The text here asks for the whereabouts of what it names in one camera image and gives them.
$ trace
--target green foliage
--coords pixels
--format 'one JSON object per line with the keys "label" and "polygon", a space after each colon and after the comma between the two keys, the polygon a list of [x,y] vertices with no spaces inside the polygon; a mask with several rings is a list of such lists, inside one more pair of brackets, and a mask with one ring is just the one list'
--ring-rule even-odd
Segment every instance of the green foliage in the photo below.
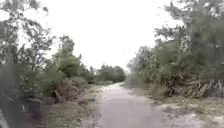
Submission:
{"label": "green foliage", "polygon": [[78,83],[78,85],[83,86],[83,88],[88,86],[88,82],[83,77],[73,77],[71,81]]}
{"label": "green foliage", "polygon": [[86,70],[85,75],[84,75],[88,81],[89,84],[95,84],[96,83],[96,74],[93,69],[93,67],[90,67],[89,70]]}
{"label": "green foliage", "polygon": [[43,99],[43,95],[39,75],[54,37],[50,35],[50,29],[25,16],[27,11],[35,12],[40,8],[36,0],[0,2],[0,10],[9,16],[0,21],[0,109],[12,128],[23,127],[26,120],[23,117],[28,117],[24,114],[35,119],[40,115],[39,99]]}
{"label": "green foliage", "polygon": [[102,65],[98,70],[99,79],[102,81],[122,82],[125,80],[125,72],[120,66]]}
{"label": "green foliage", "polygon": [[[76,76],[94,82],[93,71],[85,67],[81,56],[73,55],[74,42],[69,36],[52,36],[49,28],[24,15],[41,8],[48,12],[36,0],[0,2],[0,9],[9,14],[9,19],[0,22],[0,70],[1,75],[8,70],[5,77],[10,77],[6,78],[10,82],[1,85],[1,92],[10,92],[9,97],[40,99],[42,93],[50,95],[64,80]],[[55,39],[59,39],[60,48],[47,59],[45,55]]]}
{"label": "green foliage", "polygon": [[156,46],[141,47],[129,67],[167,96],[220,96],[223,92],[223,1],[181,0],[165,9],[183,25],[156,29]]}

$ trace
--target dry grass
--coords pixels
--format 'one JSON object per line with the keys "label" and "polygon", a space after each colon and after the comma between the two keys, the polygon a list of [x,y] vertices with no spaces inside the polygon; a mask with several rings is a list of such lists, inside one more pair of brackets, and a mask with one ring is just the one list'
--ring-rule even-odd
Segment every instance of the dry grass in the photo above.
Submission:
{"label": "dry grass", "polygon": [[212,116],[224,115],[224,101],[218,98],[189,99],[184,97],[172,97],[167,98],[165,103],[177,103],[179,106],[197,114]]}
{"label": "dry grass", "polygon": [[47,106],[44,128],[90,128],[96,124],[96,91],[88,89],[74,102]]}

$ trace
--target sky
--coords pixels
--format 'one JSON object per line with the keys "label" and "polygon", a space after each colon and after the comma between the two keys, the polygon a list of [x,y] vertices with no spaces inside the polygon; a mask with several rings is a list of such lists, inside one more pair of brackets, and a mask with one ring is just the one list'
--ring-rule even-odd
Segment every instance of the sky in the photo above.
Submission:
{"label": "sky", "polygon": [[141,46],[154,46],[154,28],[174,24],[162,8],[169,0],[42,0],[47,23],[55,34],[67,34],[75,42],[74,54],[82,54],[87,66],[127,63]]}

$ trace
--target dirt path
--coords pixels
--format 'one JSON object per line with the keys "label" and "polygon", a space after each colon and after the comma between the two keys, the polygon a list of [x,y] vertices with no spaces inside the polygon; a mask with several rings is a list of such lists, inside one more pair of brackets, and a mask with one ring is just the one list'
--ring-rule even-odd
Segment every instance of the dirt path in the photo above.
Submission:
{"label": "dirt path", "polygon": [[120,84],[101,89],[99,125],[102,128],[200,128],[196,115],[176,116],[153,107],[150,101],[136,96]]}

